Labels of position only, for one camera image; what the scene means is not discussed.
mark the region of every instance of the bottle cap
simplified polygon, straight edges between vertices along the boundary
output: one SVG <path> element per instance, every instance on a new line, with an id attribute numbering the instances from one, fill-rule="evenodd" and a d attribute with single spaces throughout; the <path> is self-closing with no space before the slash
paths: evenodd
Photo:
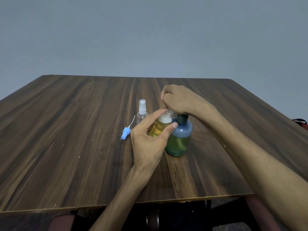
<path id="1" fill-rule="evenodd" d="M 145 107 L 145 100 L 139 100 L 139 113 L 145 114 L 147 112 L 147 108 Z"/>
<path id="2" fill-rule="evenodd" d="M 122 134 L 122 136 L 121 136 L 121 139 L 122 139 L 122 140 L 125 140 L 126 137 L 129 135 L 130 132 L 131 132 L 131 129 L 128 128 L 128 127 L 125 127 L 124 130 L 123 130 L 123 134 Z"/>
<path id="3" fill-rule="evenodd" d="M 176 122 L 181 125 L 186 125 L 188 120 L 188 115 L 178 114 L 176 118 Z"/>

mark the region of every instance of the wood grain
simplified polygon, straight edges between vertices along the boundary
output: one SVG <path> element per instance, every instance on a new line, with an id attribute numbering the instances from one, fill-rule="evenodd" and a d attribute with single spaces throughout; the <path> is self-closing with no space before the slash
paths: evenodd
<path id="1" fill-rule="evenodd" d="M 162 105 L 166 84 L 206 98 L 308 180 L 308 132 L 232 80 L 44 75 L 0 101 L 0 211 L 107 205 L 133 165 L 122 130 L 140 99 L 148 113 Z M 164 153 L 138 202 L 252 193 L 217 140 L 190 120 L 187 153 Z"/>

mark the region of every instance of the liquid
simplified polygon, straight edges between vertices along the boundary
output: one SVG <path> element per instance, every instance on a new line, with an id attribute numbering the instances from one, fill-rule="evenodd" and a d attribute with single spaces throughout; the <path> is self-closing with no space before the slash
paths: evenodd
<path id="1" fill-rule="evenodd" d="M 154 122 L 154 126 L 151 129 L 149 135 L 152 137 L 157 137 L 163 132 L 163 130 L 169 126 L 170 123 L 162 123 L 159 119 Z"/>
<path id="2" fill-rule="evenodd" d="M 187 138 L 180 139 L 171 134 L 168 138 L 166 151 L 172 156 L 184 155 L 189 143 L 189 139 L 190 136 Z"/>

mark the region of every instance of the right hand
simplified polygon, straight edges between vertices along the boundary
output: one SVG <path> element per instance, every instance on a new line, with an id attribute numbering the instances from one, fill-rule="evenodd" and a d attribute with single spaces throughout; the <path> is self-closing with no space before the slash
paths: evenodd
<path id="1" fill-rule="evenodd" d="M 179 114 L 196 115 L 201 105 L 212 106 L 208 101 L 190 89 L 178 85 L 166 85 L 161 92 L 161 100 L 172 111 Z"/>

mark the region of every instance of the forearm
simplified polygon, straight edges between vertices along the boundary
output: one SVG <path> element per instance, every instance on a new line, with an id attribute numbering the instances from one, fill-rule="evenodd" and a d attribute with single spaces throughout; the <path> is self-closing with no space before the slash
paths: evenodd
<path id="1" fill-rule="evenodd" d="M 200 105 L 196 116 L 230 155 L 253 192 L 292 230 L 308 230 L 308 183 L 229 123 Z"/>
<path id="2" fill-rule="evenodd" d="M 151 175 L 137 172 L 133 167 L 116 195 L 100 215 L 90 231 L 121 230 L 131 208 Z"/>

